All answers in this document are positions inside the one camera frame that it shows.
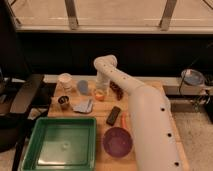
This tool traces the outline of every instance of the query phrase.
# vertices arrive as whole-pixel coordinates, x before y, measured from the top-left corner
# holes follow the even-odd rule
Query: dark background
[[[131,75],[180,76],[191,68],[213,74],[213,35],[18,33],[37,72],[95,74],[93,60],[114,54]]]

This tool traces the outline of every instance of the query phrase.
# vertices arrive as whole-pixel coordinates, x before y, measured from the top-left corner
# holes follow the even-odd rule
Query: green plastic tray
[[[22,171],[92,171],[95,165],[96,119],[40,118],[33,130]]]

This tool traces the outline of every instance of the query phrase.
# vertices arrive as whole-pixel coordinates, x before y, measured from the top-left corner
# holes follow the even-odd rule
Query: paper cup
[[[65,90],[72,89],[72,76],[69,73],[63,73],[58,76],[58,81]]]

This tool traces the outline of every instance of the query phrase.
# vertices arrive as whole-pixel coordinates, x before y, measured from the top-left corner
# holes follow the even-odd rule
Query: floor
[[[170,100],[172,113],[183,141],[191,171],[212,171],[213,124],[211,124],[205,110],[203,107],[195,110],[186,100]],[[0,170],[11,170],[13,155],[14,149],[0,153]]]

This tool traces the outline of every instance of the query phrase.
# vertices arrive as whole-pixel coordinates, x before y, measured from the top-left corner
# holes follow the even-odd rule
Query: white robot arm
[[[118,70],[113,55],[98,57],[97,88],[106,89],[110,79],[129,95],[129,112],[139,171],[182,171],[169,119],[170,103],[156,88]]]

